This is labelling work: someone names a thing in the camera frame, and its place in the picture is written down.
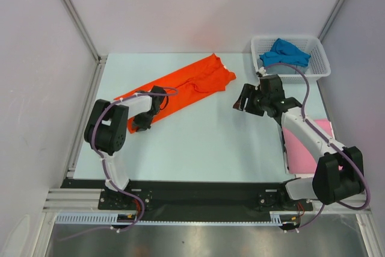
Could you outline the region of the orange t shirt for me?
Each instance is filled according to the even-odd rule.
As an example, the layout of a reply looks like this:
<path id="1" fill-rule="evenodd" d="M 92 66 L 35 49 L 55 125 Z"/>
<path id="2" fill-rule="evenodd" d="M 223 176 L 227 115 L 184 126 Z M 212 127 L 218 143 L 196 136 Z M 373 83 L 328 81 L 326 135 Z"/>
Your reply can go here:
<path id="1" fill-rule="evenodd" d="M 225 91 L 226 86 L 235 79 L 235 73 L 227 69 L 220 57 L 212 54 L 168 75 L 137 87 L 132 91 L 117 96 L 115 99 L 131 96 L 140 90 L 149 91 L 153 86 L 164 87 L 167 93 L 171 92 L 171 88 L 177 89 L 177 95 L 170 97 L 162 103 L 162 110 L 153 120 L 154 122 L 158 122 L 203 98 L 219 91 Z"/>

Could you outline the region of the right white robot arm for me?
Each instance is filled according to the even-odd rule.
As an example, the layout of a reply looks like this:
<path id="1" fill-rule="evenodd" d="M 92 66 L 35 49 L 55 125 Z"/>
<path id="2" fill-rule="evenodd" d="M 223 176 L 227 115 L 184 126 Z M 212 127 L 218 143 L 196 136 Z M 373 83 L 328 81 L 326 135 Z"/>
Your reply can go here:
<path id="1" fill-rule="evenodd" d="M 277 195 L 283 209 L 292 209 L 300 199 L 318 200 L 325 205 L 366 191 L 363 176 L 363 155 L 353 146 L 346 147 L 306 116 L 304 102 L 286 97 L 278 75 L 263 76 L 259 85 L 244 84 L 233 108 L 263 116 L 267 114 L 277 124 L 291 132 L 316 161 L 311 178 L 296 178 L 285 183 Z"/>

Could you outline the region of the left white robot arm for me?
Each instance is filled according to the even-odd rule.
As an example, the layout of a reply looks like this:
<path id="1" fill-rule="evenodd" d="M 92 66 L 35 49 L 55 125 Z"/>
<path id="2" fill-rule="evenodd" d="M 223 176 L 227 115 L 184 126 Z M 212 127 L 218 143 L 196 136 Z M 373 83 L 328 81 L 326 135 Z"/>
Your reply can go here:
<path id="1" fill-rule="evenodd" d="M 112 194 L 112 202 L 121 209 L 132 204 L 141 208 L 143 203 L 126 190 L 129 176 L 124 162 L 115 160 L 114 155 L 126 141 L 127 122 L 133 118 L 134 132 L 146 131 L 156 115 L 168 105 L 169 95 L 165 87 L 153 86 L 150 91 L 136 91 L 132 96 L 110 102 L 98 99 L 88 119 L 84 140 L 100 157 L 105 175 L 105 186 Z"/>

